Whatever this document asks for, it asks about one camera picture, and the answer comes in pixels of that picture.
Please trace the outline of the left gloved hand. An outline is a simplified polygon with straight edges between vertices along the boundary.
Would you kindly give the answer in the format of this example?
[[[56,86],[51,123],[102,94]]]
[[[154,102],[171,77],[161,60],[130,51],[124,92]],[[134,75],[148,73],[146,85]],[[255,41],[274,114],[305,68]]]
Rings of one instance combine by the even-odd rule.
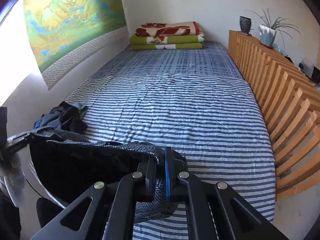
[[[1,189],[15,207],[22,207],[24,186],[25,176],[21,168],[20,156],[14,153],[7,163],[1,164]]]

